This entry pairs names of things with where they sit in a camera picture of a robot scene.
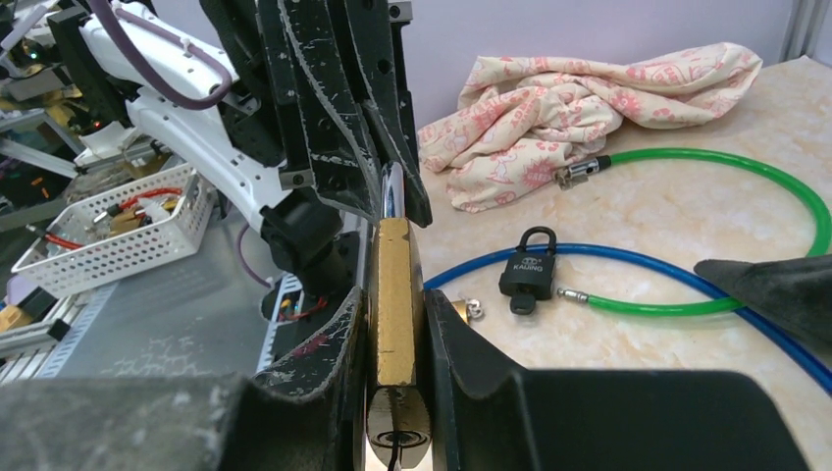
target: pink and white fabric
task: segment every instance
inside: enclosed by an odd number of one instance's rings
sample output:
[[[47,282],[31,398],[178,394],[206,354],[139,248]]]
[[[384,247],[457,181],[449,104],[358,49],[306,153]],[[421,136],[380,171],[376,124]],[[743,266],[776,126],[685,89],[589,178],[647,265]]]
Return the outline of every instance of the pink and white fabric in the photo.
[[[731,43],[617,66],[555,57],[480,57],[459,111],[419,130],[433,172],[451,168],[451,204],[476,213],[508,204],[552,172],[599,152],[623,118],[671,130],[722,117],[762,67]]]

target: patterned cloth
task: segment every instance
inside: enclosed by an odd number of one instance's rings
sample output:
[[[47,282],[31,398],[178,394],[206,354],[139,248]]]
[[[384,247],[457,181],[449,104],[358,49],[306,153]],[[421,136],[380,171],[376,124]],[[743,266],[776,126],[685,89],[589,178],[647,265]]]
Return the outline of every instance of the patterned cloth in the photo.
[[[762,60],[730,43],[616,66],[554,57],[480,57],[459,111],[419,130],[426,168],[450,167],[451,204],[476,213],[552,180],[599,152],[622,117],[658,130],[722,117],[751,87]]]

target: beige tabletop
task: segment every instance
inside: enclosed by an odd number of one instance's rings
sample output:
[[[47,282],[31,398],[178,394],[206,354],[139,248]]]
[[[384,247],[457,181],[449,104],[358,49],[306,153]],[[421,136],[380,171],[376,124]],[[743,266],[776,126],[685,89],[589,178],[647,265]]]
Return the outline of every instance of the beige tabletop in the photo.
[[[685,146],[773,164],[832,205],[832,69],[800,59],[764,69],[723,119],[700,128],[624,127],[605,152]],[[686,269],[705,258],[764,261],[805,254],[812,219],[790,193],[761,177],[717,164],[645,162],[615,168],[569,191],[548,184],[508,206],[454,210],[444,175],[423,171],[434,223],[418,232],[425,279],[460,262],[517,244],[545,225],[564,242],[637,250]],[[783,351],[733,313],[642,319],[565,301],[539,303],[518,318],[497,288],[504,264],[444,287],[482,301],[474,329],[528,368],[678,368],[742,372],[774,399],[812,469],[832,470],[832,400]],[[620,262],[562,256],[555,283],[648,303],[704,300],[690,288]],[[417,468],[432,469],[430,456]],[[370,463],[369,469],[383,469]]]

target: padlock shackle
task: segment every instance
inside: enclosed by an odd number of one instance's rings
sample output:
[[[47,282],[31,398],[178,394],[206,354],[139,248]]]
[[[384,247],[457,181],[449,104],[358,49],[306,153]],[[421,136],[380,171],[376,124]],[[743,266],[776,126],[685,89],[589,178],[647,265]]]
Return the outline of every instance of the padlock shackle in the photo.
[[[529,229],[523,236],[520,237],[520,244],[517,245],[518,252],[525,252],[526,247],[529,245],[529,237],[535,234],[546,234],[548,236],[548,246],[546,247],[546,254],[547,255],[554,255],[554,252],[557,247],[557,235],[554,231],[546,226],[534,226],[533,228]]]

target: white plastic basket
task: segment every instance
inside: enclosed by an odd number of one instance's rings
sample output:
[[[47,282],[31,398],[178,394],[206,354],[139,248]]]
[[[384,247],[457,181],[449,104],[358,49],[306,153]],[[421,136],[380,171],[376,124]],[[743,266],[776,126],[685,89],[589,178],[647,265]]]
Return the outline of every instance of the white plastic basket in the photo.
[[[87,230],[92,218],[113,204],[149,189],[182,188],[170,218],[106,240],[95,241]],[[189,165],[145,177],[70,205],[49,231],[84,247],[47,256],[37,241],[12,268],[55,297],[97,288],[130,275],[185,258],[199,250],[214,206],[213,187]]]

